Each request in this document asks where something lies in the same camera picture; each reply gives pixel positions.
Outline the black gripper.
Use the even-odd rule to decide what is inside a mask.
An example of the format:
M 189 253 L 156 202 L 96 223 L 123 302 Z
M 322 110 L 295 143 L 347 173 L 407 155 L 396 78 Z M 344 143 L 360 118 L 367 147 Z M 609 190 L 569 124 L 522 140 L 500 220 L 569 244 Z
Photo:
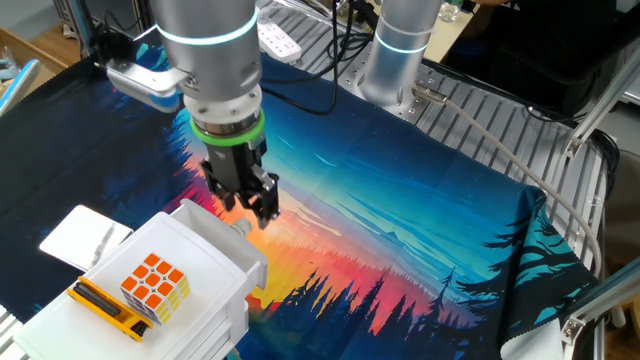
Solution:
M 225 210 L 232 210 L 236 203 L 244 209 L 252 208 L 260 229 L 278 218 L 279 177 L 261 168 L 261 158 L 267 150 L 264 139 L 234 146 L 206 144 L 205 147 L 207 157 L 203 170 L 206 181 Z M 253 196 L 257 199 L 251 204 Z

